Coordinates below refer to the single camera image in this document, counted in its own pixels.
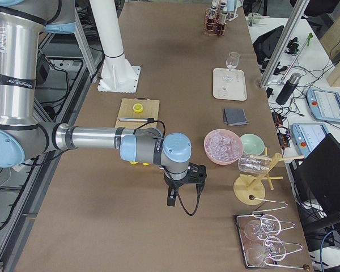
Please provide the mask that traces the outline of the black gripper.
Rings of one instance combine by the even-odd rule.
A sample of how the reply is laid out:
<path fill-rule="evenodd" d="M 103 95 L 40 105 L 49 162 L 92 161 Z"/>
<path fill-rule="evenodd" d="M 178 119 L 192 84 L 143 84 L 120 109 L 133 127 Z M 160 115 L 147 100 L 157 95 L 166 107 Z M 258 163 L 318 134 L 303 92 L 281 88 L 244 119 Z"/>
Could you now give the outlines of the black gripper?
<path fill-rule="evenodd" d="M 207 177 L 206 166 L 189 163 L 186 175 L 180 180 L 174 180 L 166 168 L 164 169 L 164 180 L 168 185 L 167 206 L 175 206 L 177 198 L 177 189 L 184 184 L 195 184 L 197 190 L 203 190 Z"/>

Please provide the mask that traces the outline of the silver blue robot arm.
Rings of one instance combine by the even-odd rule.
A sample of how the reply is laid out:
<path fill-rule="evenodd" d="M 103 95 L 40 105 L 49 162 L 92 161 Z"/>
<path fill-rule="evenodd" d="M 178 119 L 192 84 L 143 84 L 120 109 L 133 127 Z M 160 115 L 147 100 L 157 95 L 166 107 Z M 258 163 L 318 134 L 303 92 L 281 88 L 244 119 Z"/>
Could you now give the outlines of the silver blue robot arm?
<path fill-rule="evenodd" d="M 206 168 L 190 162 L 192 146 L 184 134 L 147 124 L 93 128 L 34 118 L 39 33 L 73 33 L 75 15 L 74 1 L 0 1 L 0 167 L 54 150 L 113 148 L 123 160 L 164 169 L 169 206 L 180 200 L 184 184 L 194 184 L 201 195 Z"/>

